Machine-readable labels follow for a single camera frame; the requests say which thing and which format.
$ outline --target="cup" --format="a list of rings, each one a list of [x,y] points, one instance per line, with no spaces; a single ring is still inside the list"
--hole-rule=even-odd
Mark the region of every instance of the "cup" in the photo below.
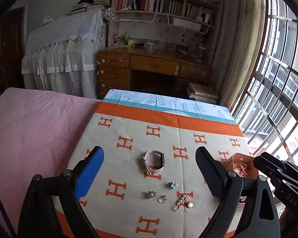
[[[157,47],[156,47],[156,45],[155,45],[154,43],[147,43],[145,49],[146,49],[148,52],[153,52],[156,48],[157,48]]]

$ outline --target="window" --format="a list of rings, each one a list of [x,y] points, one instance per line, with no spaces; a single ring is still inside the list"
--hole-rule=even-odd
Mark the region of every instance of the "window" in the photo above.
[[[298,166],[298,19],[283,0],[266,0],[265,9],[256,72],[234,118],[255,156],[266,151]]]

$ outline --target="white ruffled cloth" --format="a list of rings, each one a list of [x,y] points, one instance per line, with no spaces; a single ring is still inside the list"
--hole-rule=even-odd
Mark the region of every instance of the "white ruffled cloth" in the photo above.
[[[74,14],[29,34],[22,60],[27,89],[98,98],[96,58],[105,48],[102,11]]]

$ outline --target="jewelry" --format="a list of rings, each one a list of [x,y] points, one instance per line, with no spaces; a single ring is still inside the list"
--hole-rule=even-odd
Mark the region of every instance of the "jewelry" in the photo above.
[[[148,193],[149,193],[149,199],[152,199],[157,196],[157,193],[155,191],[148,191]]]
[[[188,194],[184,194],[179,201],[177,202],[177,205],[175,206],[174,210],[175,211],[179,211],[180,208],[182,207],[182,205],[185,203],[185,201],[187,200]]]
[[[171,189],[175,189],[176,187],[178,187],[178,183],[176,181],[170,182],[169,184]]]
[[[154,170],[152,168],[150,168],[148,166],[148,161],[147,161],[147,156],[150,155],[150,154],[158,154],[160,156],[160,159],[161,159],[161,167],[160,169],[157,169],[157,170]],[[164,169],[164,154],[160,151],[157,151],[157,150],[150,150],[146,153],[146,155],[144,156],[144,165],[145,165],[145,169],[146,169],[146,172],[148,175],[150,175],[150,173],[158,173],[158,172],[161,172],[163,169]]]
[[[189,201],[188,204],[187,204],[187,207],[188,208],[193,208],[193,201]]]
[[[158,201],[161,203],[161,204],[163,204],[163,203],[165,203],[166,201],[167,201],[167,196],[166,195],[162,195],[159,199],[158,199]]]

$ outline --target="bed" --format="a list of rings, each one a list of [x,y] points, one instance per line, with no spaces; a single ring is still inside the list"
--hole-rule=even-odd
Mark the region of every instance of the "bed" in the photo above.
[[[17,232],[31,178],[59,175],[100,100],[9,88],[0,96],[0,199]],[[0,213],[0,223],[7,226]]]

